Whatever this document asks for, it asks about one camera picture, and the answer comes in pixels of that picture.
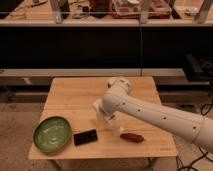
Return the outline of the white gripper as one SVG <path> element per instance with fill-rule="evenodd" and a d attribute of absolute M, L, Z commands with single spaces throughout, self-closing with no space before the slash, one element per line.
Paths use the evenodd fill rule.
<path fill-rule="evenodd" d="M 97 113 L 97 118 L 102 120 L 105 124 L 107 124 L 110 128 L 113 128 L 116 126 L 116 119 L 115 115 L 112 113 L 106 113 L 102 109 L 102 100 L 98 99 L 93 104 L 93 109 Z"/>

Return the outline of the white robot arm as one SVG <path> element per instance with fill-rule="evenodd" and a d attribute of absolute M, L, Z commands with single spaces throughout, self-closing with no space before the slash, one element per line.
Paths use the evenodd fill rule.
<path fill-rule="evenodd" d="M 128 79 L 112 77 L 106 92 L 93 103 L 93 108 L 118 133 L 121 128 L 115 113 L 122 112 L 213 153 L 213 119 L 134 98 L 131 91 L 132 84 Z"/>

